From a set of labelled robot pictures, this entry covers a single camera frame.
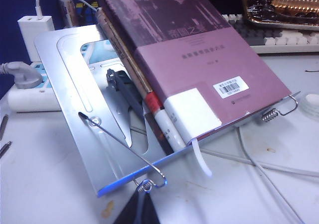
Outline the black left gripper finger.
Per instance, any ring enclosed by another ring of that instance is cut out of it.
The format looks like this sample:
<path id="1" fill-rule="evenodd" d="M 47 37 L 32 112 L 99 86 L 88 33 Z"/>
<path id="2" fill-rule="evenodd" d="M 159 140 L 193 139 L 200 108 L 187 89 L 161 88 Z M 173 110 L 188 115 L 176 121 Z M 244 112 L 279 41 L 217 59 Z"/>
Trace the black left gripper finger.
<path id="1" fill-rule="evenodd" d="M 126 205 L 127 224 L 159 224 L 159 218 L 151 196 L 145 192 L 134 192 Z"/>

